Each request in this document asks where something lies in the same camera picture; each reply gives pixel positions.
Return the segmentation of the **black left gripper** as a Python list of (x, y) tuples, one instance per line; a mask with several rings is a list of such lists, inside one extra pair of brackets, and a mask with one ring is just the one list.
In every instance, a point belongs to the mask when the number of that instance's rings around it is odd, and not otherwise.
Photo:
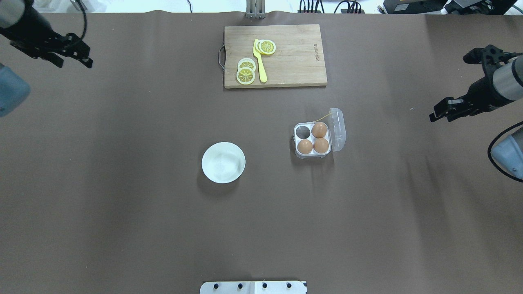
[(70, 32), (65, 36), (52, 36), (43, 40), (31, 41), (27, 37), (13, 34), (11, 45), (32, 58), (43, 58), (58, 68), (63, 67), (64, 60), (59, 55), (68, 56), (80, 61), (91, 69), (93, 60), (89, 57), (90, 47), (82, 37)]

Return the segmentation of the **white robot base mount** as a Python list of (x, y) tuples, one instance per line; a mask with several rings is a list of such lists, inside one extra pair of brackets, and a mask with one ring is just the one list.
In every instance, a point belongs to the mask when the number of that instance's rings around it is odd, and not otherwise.
[(200, 294), (307, 294), (306, 281), (208, 281)]

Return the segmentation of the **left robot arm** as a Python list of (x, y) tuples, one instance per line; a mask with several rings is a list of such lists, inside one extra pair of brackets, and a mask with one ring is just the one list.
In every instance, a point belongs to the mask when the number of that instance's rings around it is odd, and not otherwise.
[[(93, 67), (90, 46), (84, 41), (88, 22), (87, 8), (82, 0), (71, 1), (82, 15), (81, 35), (69, 32), (61, 35), (47, 18), (37, 11), (33, 0), (2, 0), (1, 36), (8, 44), (32, 59), (48, 61), (62, 68), (64, 58), (72, 58), (86, 68)], [(1, 61), (0, 115), (6, 117), (30, 95), (30, 84), (5, 60)]]

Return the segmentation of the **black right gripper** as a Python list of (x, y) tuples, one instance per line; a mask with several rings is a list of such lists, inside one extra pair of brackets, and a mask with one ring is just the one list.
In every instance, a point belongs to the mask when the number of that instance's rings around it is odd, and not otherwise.
[(503, 106), (503, 100), (493, 90), (489, 78), (483, 77), (474, 82), (467, 93), (460, 98), (444, 98), (434, 106), (434, 111), (429, 115), (430, 122), (439, 119), (454, 121), (454, 117), (475, 116), (482, 112), (490, 112)]

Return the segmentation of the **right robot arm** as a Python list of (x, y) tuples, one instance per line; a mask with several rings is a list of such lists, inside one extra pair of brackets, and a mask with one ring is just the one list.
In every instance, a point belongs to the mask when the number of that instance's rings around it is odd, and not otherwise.
[(429, 115), (430, 121), (444, 118), (453, 122), (499, 110), (490, 122), (504, 123), (505, 128), (490, 141), (487, 157), (502, 175), (522, 182), (522, 54), (488, 45), (471, 50), (463, 61), (480, 65), (483, 76), (464, 95), (438, 102)]

